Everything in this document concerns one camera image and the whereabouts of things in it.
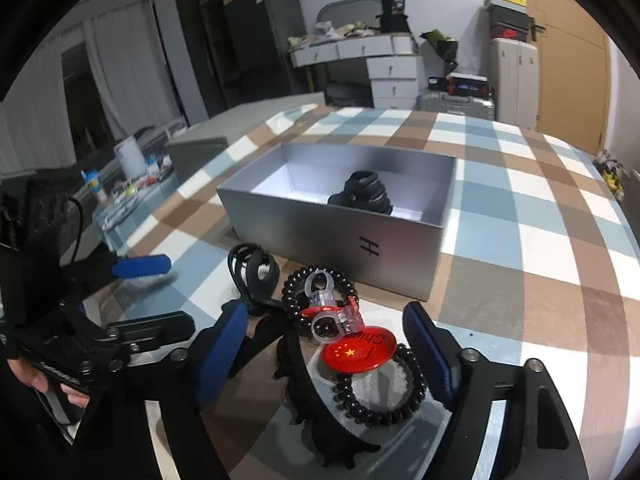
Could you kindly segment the person's left hand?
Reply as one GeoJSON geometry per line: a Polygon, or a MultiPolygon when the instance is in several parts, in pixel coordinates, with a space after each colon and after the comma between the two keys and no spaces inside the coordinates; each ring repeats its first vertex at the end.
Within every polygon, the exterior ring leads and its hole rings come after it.
{"type": "MultiPolygon", "coordinates": [[[[23,358],[7,359],[10,370],[15,377],[24,385],[32,387],[40,393],[47,393],[49,391],[49,382],[47,377],[43,375],[41,370],[37,370],[28,361],[23,358]]],[[[62,385],[61,390],[66,395],[66,398],[70,404],[78,406],[78,408],[86,408],[90,398],[80,391],[77,391],[69,386],[62,385]]]]}

